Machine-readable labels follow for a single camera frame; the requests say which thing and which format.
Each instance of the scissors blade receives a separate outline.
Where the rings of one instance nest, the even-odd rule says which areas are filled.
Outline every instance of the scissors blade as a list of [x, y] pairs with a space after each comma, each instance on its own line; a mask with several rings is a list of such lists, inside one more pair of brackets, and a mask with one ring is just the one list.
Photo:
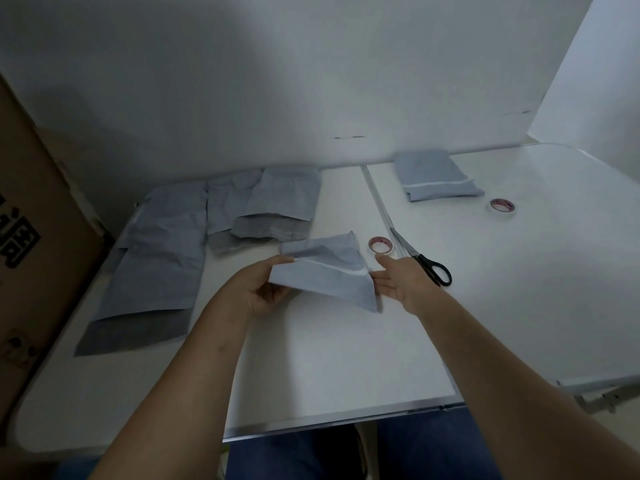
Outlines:
[[393, 227], [391, 227], [390, 229], [391, 229], [391, 232], [393, 232], [394, 235], [396, 236], [397, 240], [400, 241], [400, 244], [404, 246], [404, 249], [406, 249], [411, 256], [418, 256], [420, 254], [418, 251], [413, 249], [411, 244], [409, 244], [407, 241], [404, 240], [404, 237], [398, 234], [398, 231], [396, 231], [396, 229], [394, 229]]

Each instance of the tape roll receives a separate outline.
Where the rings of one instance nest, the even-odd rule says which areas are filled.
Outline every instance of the tape roll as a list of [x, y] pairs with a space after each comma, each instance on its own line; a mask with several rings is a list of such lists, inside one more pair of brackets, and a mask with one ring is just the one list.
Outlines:
[[516, 204], [505, 198], [491, 199], [487, 203], [486, 209], [498, 217], [514, 217], [516, 214]]
[[391, 254], [394, 250], [394, 244], [386, 237], [377, 235], [369, 240], [369, 250], [373, 254]]

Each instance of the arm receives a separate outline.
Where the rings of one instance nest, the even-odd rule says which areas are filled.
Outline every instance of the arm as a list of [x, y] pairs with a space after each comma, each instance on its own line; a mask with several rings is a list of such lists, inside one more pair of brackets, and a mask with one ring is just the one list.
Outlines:
[[640, 455], [531, 370], [414, 259], [376, 255], [376, 292], [418, 316], [506, 479], [639, 478]]
[[160, 380], [104, 454], [91, 478], [214, 478], [236, 364], [252, 315], [288, 288], [267, 283], [275, 256], [236, 273], [202, 311]]

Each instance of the scissors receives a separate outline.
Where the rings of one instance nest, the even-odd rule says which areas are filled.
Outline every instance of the scissors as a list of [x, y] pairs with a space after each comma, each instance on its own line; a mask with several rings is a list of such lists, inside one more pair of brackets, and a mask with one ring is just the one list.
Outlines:
[[[453, 279], [451, 277], [451, 273], [446, 268], [446, 266], [444, 266], [443, 264], [440, 264], [439, 262], [427, 259], [422, 254], [420, 254], [418, 251], [413, 249], [412, 245], [409, 244], [408, 242], [406, 242], [404, 240], [404, 237], [402, 237], [400, 234], [398, 234], [398, 231], [396, 231], [393, 227], [391, 227], [391, 232], [393, 232], [394, 235], [398, 238], [398, 241], [400, 241], [400, 243], [402, 243], [402, 245], [404, 246], [404, 249], [406, 249], [407, 252], [409, 252], [409, 255], [413, 259], [418, 261], [418, 264], [420, 264], [420, 266], [422, 266], [422, 269], [424, 270], [425, 273], [427, 273], [427, 276], [431, 278], [431, 281], [436, 283], [438, 286], [450, 286], [451, 285], [451, 282], [453, 281]], [[441, 270], [444, 271], [444, 273], [447, 275], [449, 281], [444, 281], [435, 272], [434, 268], [436, 268], [436, 267], [439, 267]]]

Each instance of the wall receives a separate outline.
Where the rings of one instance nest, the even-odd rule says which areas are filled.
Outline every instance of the wall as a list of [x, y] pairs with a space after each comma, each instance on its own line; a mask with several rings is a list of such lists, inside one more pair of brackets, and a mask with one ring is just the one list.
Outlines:
[[0, 0], [0, 71], [119, 231], [156, 185], [521, 142], [591, 0]]
[[640, 181], [640, 0], [594, 0], [529, 134]]

